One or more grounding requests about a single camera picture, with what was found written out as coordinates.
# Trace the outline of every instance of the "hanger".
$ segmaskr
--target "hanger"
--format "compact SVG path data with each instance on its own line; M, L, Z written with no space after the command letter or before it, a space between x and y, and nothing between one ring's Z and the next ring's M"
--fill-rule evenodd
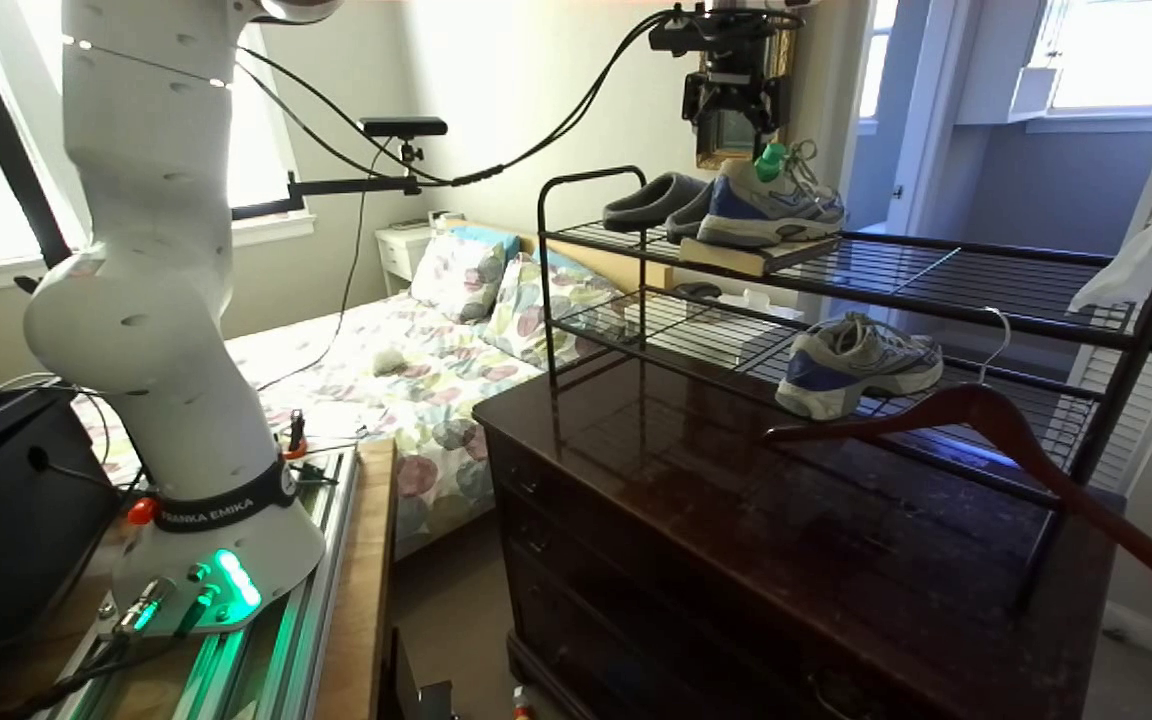
M942 389L927 400L914 406L897 415L857 422L857 425L774 425L766 431L770 443L808 443L808 440L836 440L836 438L888 438L888 431L915 431L915 427L945 427L945 425L969 425L982 431L991 447L1016 462L1022 472L1052 488L1052 496L1084 516L1096 534L1115 542L1126 553L1133 553L1145 569L1152 569L1152 535L1127 523L1126 516L1096 504L1077 481L1069 481L1044 443L1033 438L1022 409L986 383L960 383Z

